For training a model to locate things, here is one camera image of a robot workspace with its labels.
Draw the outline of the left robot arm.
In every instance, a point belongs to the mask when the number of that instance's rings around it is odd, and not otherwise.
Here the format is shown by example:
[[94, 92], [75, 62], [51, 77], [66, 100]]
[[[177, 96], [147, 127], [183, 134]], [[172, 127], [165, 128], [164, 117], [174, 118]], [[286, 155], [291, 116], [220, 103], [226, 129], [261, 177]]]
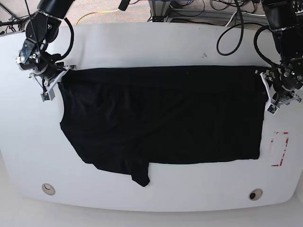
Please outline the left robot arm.
[[[254, 47], [257, 54], [271, 66], [260, 76], [268, 95], [265, 110], [275, 114], [280, 106], [302, 100], [295, 91], [303, 88], [303, 2], [264, 0], [262, 7], [268, 25], [255, 33]], [[281, 58], [279, 64], [265, 57], [258, 48], [258, 36], [264, 30], [272, 33]]]

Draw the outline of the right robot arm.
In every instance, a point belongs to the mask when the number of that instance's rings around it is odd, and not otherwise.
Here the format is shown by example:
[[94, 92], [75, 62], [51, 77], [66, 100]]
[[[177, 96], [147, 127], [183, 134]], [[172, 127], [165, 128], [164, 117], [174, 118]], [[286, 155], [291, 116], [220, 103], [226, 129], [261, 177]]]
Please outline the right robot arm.
[[[31, 71], [30, 76], [42, 79], [42, 95], [48, 98], [50, 83], [58, 76], [67, 72], [69, 68], [62, 62], [72, 50], [74, 30], [66, 15], [73, 5], [72, 0], [42, 0], [37, 6], [37, 12], [29, 14], [26, 26], [26, 39], [16, 58], [21, 70]], [[49, 54], [46, 49], [59, 33], [61, 22], [65, 21], [70, 29], [71, 37], [67, 51], [61, 55]]]

